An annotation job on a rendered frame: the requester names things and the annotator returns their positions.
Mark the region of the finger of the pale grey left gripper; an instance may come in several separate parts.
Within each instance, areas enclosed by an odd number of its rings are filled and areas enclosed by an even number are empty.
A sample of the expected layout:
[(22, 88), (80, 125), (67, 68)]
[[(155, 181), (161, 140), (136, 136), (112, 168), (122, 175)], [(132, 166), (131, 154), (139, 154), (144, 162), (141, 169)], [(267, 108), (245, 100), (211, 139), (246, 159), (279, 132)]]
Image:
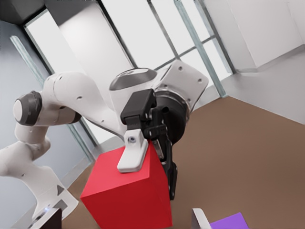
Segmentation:
[(120, 173), (138, 172), (142, 168), (148, 141), (144, 138), (141, 129), (127, 130), (124, 135), (125, 149), (118, 162)]

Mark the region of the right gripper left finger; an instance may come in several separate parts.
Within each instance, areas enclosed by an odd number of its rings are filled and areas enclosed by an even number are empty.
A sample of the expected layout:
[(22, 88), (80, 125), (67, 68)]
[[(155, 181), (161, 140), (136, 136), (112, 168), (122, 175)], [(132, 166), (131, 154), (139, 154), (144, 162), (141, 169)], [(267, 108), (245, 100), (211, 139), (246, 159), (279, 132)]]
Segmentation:
[(44, 224), (44, 229), (62, 229), (62, 210), (53, 208), (53, 214)]

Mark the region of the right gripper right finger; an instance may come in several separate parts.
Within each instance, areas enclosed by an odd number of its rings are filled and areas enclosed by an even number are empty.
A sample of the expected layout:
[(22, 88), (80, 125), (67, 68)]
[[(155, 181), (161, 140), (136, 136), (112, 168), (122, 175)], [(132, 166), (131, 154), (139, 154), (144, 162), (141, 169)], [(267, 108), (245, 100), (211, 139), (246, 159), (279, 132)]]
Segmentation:
[(192, 209), (192, 229), (212, 229), (204, 211), (201, 208)]

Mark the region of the red wooden cube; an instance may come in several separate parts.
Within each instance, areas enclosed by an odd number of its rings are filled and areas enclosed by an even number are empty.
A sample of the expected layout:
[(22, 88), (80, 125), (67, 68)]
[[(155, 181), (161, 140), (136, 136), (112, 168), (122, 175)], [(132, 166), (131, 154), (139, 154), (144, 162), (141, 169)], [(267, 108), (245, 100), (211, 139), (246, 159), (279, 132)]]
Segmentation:
[(167, 176), (150, 143), (138, 172), (120, 173), (124, 147), (100, 154), (80, 199), (101, 229), (173, 225)]

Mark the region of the purple wooden cube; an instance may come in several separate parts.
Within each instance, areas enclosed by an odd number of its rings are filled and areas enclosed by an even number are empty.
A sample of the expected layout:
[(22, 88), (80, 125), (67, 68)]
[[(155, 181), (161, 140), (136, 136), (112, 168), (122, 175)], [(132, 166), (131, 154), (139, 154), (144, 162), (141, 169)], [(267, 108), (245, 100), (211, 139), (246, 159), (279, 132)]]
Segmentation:
[(250, 229), (241, 212), (210, 223), (212, 229)]

